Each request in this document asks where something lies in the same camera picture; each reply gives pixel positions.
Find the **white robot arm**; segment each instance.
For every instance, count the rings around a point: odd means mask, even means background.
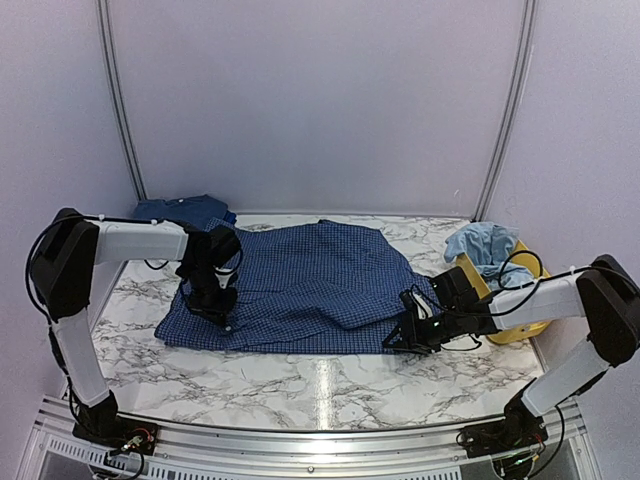
[[[192,287],[187,307],[224,326],[237,299],[236,290],[227,288],[236,278],[237,267],[222,267],[242,254],[238,238],[224,226],[202,232],[188,224],[111,220],[63,209],[40,239],[29,255],[27,276],[39,303],[46,307],[36,303],[47,315],[54,356],[69,380],[70,400],[79,407],[74,434],[118,447],[136,429],[155,432],[154,424],[132,424],[118,417],[115,396],[100,370],[87,319],[94,266],[126,260],[180,261],[176,273]],[[33,297],[28,282],[27,287]],[[152,451],[151,443],[145,453]]]
[[[433,353],[461,335],[490,335],[567,317],[586,317],[590,328],[562,363],[509,401],[504,420],[462,429],[460,444],[469,457],[546,440],[543,414],[566,398],[586,392],[609,369],[629,361],[640,347],[640,290],[610,255],[483,299],[460,267],[431,282],[438,302],[413,290],[401,294],[407,313],[385,340],[388,348]],[[429,302],[433,309],[425,308]]]

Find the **white wall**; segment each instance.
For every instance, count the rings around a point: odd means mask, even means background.
[[[471,216],[523,1],[112,2],[152,197]]]
[[[640,281],[640,3],[542,1],[526,92],[488,219],[552,272],[613,254]],[[584,322],[539,338],[555,363]],[[580,400],[605,479],[640,476],[640,355]]]
[[[62,385],[25,294],[28,249],[63,206],[123,215],[135,199],[94,2],[0,2],[0,23],[0,476],[13,478],[42,395]],[[96,271],[94,308],[116,268]]]

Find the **marble table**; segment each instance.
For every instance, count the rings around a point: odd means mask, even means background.
[[[467,222],[375,216],[240,216],[264,230],[320,218],[382,231],[418,273],[449,266],[445,239]],[[288,430],[425,425],[500,413],[542,373],[529,342],[488,341],[472,352],[431,356],[267,355],[166,347],[153,331],[178,285],[176,264],[130,262],[94,330],[105,377],[121,410],[181,422]],[[465,348],[469,339],[451,343]]]

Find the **folded blue cloth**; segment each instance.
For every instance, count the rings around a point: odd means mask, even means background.
[[[178,220],[188,222],[200,230],[204,230],[212,218],[236,223],[236,214],[228,211],[227,204],[209,195],[176,200],[142,200],[133,211],[133,218]]]

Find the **yellow container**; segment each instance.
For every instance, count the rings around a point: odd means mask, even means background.
[[[528,248],[524,243],[518,240],[518,243],[516,244],[513,251],[519,252],[520,250],[528,250]],[[518,255],[511,261],[516,265],[522,265],[523,267],[526,267],[535,278],[538,278],[540,276],[540,267],[538,266],[538,261],[535,259],[535,257],[531,255]],[[473,265],[471,259],[466,253],[463,253],[462,255],[458,255],[456,257],[456,265],[461,267],[464,273],[467,275],[469,282],[476,289],[476,292],[478,292],[478,297],[484,298],[489,295],[489,293],[491,293],[491,290],[485,283],[484,279],[480,276],[478,270],[476,270],[475,265]],[[549,277],[550,275],[549,272],[547,272],[547,270],[545,269],[542,272],[542,276]],[[487,335],[487,337],[493,343],[504,345],[505,343],[517,342],[519,340],[524,340],[525,338],[535,337],[536,335],[542,333],[543,330],[547,328],[547,325],[549,325],[549,323],[550,322],[531,323],[529,325],[512,328],[511,330],[505,330],[504,332],[496,333],[494,335]]]

